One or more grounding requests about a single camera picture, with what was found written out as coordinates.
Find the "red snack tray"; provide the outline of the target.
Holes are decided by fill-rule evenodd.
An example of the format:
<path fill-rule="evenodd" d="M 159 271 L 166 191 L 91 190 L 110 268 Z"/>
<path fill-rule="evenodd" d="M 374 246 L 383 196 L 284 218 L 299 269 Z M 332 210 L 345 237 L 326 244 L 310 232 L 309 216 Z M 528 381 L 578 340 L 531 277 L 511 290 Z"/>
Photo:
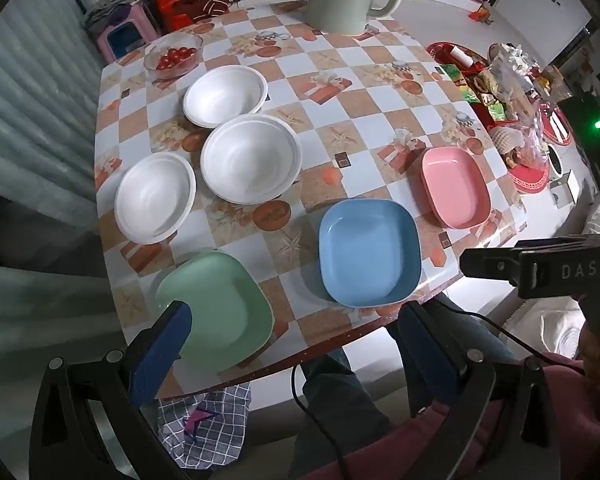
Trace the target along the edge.
<path fill-rule="evenodd" d="M 516 188 L 541 192 L 550 180 L 548 146 L 573 140 L 565 114 L 546 93 L 553 81 L 532 56 L 510 44 L 492 44 L 486 58 L 452 42 L 435 42 L 427 52 L 486 127 Z"/>

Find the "white fabric bundle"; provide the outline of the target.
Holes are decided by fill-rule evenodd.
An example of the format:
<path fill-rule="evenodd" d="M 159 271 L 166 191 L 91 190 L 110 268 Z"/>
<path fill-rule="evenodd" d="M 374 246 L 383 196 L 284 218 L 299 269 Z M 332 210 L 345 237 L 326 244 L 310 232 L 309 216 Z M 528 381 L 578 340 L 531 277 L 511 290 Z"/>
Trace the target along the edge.
<path fill-rule="evenodd" d="M 504 330 L 541 353 L 568 359 L 578 354 L 585 317 L 571 297 L 527 300 L 505 322 Z"/>

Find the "pale green curtain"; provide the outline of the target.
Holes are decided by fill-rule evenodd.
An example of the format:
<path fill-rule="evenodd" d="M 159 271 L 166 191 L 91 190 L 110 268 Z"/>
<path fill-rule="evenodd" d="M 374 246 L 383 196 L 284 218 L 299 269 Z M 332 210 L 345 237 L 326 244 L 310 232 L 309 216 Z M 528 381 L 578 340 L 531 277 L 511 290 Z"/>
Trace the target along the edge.
<path fill-rule="evenodd" d="M 0 457 L 21 478 L 48 360 L 124 344 L 96 229 L 101 70 L 76 0 L 0 0 Z"/>

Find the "pink square plate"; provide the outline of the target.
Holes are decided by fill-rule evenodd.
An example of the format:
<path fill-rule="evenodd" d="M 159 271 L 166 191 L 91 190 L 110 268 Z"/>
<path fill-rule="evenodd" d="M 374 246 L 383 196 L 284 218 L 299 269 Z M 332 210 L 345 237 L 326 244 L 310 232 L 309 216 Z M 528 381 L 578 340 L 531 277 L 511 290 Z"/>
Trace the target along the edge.
<path fill-rule="evenodd" d="M 422 155 L 422 183 L 438 220 L 454 230 L 483 224 L 491 199 L 478 164 L 457 146 L 430 148 Z"/>

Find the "checkered blue cloth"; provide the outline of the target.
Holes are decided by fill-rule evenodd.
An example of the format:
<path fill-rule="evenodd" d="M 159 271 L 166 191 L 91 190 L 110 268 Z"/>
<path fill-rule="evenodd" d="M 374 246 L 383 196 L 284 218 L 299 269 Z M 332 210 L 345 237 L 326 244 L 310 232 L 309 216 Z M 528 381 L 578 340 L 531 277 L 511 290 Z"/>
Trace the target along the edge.
<path fill-rule="evenodd" d="M 159 400 L 157 434 L 182 469 L 209 470 L 238 460 L 250 412 L 250 383 Z"/>

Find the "blue square plate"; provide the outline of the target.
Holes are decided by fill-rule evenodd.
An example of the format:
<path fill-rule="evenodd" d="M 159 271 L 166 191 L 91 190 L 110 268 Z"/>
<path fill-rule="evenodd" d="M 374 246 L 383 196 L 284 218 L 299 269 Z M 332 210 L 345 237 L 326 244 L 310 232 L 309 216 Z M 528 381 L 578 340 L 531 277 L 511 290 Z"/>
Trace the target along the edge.
<path fill-rule="evenodd" d="M 419 237 L 411 214 L 380 198 L 350 198 L 332 205 L 318 230 L 326 292 L 353 309 L 404 301 L 422 274 Z"/>

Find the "glass bowl of tomatoes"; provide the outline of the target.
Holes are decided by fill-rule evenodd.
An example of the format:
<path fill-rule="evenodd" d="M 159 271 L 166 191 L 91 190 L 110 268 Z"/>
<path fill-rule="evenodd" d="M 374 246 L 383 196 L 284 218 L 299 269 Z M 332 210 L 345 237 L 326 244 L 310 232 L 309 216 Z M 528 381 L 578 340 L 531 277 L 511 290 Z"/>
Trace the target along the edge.
<path fill-rule="evenodd" d="M 172 32 L 145 51 L 144 67 L 151 81 L 178 79 L 202 61 L 204 40 L 189 32 Z"/>

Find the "pink plastic stool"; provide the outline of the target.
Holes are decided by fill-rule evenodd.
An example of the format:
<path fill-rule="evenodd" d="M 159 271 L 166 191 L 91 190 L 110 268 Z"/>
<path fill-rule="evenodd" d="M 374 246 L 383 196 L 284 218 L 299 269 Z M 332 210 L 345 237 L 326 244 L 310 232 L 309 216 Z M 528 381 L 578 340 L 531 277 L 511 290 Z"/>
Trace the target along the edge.
<path fill-rule="evenodd" d="M 160 36 L 155 20 L 141 1 L 117 6 L 97 35 L 96 44 L 107 63 L 117 61 Z"/>

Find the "white cabinet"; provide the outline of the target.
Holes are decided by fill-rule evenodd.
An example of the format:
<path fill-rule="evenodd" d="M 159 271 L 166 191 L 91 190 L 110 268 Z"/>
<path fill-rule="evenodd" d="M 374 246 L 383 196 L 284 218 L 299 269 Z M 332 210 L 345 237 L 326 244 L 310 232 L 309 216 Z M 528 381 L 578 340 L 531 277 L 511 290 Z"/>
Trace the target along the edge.
<path fill-rule="evenodd" d="M 498 0 L 498 11 L 546 65 L 591 21 L 580 0 Z"/>

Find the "green square plate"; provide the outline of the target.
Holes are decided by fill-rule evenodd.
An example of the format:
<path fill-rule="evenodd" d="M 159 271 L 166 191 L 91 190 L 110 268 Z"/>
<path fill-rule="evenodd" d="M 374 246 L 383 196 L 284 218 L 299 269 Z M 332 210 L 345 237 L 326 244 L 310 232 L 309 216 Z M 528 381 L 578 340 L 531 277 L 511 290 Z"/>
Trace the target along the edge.
<path fill-rule="evenodd" d="M 224 372 L 261 350 L 275 318 L 257 282 L 234 257 L 202 252 L 172 271 L 156 292 L 159 308 L 180 300 L 193 323 L 181 356 L 194 367 Z"/>

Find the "white foam bowl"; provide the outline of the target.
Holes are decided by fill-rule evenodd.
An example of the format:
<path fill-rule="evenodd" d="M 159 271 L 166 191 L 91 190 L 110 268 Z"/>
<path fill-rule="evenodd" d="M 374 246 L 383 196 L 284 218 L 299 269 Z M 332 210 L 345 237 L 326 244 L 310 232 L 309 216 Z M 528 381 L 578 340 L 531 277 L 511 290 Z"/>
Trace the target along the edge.
<path fill-rule="evenodd" d="M 184 116 L 194 125 L 214 129 L 240 115 L 257 113 L 268 97 L 268 82 L 249 66 L 214 68 L 185 92 Z"/>
<path fill-rule="evenodd" d="M 297 180 L 301 165 L 294 129 L 267 114 L 245 114 L 215 128 L 200 155 L 210 191 L 237 205 L 257 205 L 282 195 Z"/>
<path fill-rule="evenodd" d="M 178 154 L 155 153 L 120 181 L 114 218 L 131 242 L 150 245 L 174 234 L 193 208 L 197 191 L 192 165 Z"/>

